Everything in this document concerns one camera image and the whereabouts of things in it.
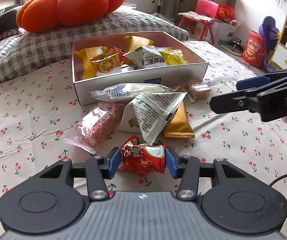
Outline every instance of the white cardboard box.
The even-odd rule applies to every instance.
[[[94,77],[82,80],[82,62],[74,55],[75,51],[89,47],[106,46],[117,47],[128,52],[128,43],[125,36],[141,36],[154,41],[157,47],[172,47],[181,49],[189,62],[184,65],[172,65],[164,67],[146,68]],[[79,103],[87,105],[97,100],[90,97],[91,91],[103,90],[106,87],[119,83],[158,83],[165,86],[184,84],[192,79],[203,79],[208,63],[194,53],[183,43],[165,32],[135,32],[119,33],[75,41],[72,46],[72,80]]]

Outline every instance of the children's chair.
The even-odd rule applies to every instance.
[[[200,14],[200,15],[206,15],[206,16],[208,16],[210,18],[215,18],[216,15],[217,15],[218,7],[219,7],[219,5],[214,3],[214,2],[212,2],[212,1],[209,1],[209,0],[198,0],[197,5],[196,5],[196,13]],[[195,32],[194,32],[194,28],[192,26],[191,21],[199,22],[199,23],[202,23],[204,25],[203,28],[202,28],[202,31],[201,31],[201,33],[199,35],[199,38],[198,38],[199,41],[202,40],[205,32],[207,31],[207,29],[209,29],[212,44],[215,43],[214,35],[212,33],[212,30],[211,30],[211,25],[213,24],[213,22],[197,20],[197,19],[191,18],[189,16],[182,15],[179,27],[183,24],[185,19],[188,21],[188,25],[189,25],[189,28],[190,28],[192,34],[195,34]]]

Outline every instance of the black cable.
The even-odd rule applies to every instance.
[[[272,183],[269,184],[269,186],[271,187],[273,184],[275,184],[276,182],[278,182],[281,179],[287,178],[287,174],[284,174],[282,176],[280,176],[279,178],[275,179]]]

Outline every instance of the bed sheet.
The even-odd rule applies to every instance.
[[[206,42],[185,44],[210,63],[204,81],[212,89],[211,96],[231,92],[238,80],[254,76]],[[226,158],[265,183],[287,173],[287,124],[280,120],[263,123],[258,114],[248,111],[217,115],[211,111],[209,99],[194,104],[185,99],[185,104],[196,138],[159,136],[179,155],[193,155],[202,162]],[[74,134],[72,126],[93,106],[81,107],[78,103],[71,78],[71,60],[0,84],[0,197],[66,156],[74,163],[85,161],[89,154],[64,143],[62,138]],[[108,154],[112,147],[120,146],[130,136],[111,131],[98,155]],[[118,171],[114,179],[106,181],[110,194],[116,190],[176,192],[179,183],[168,171],[145,176]],[[287,178],[274,187],[287,199]],[[76,179],[75,188],[86,194],[85,180]],[[210,180],[202,178],[199,191],[204,193],[210,188]],[[282,233],[287,236],[287,220]]]

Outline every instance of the red cylindrical container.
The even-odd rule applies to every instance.
[[[260,67],[265,53],[264,38],[259,33],[250,31],[247,46],[242,55],[243,60],[254,67]]]

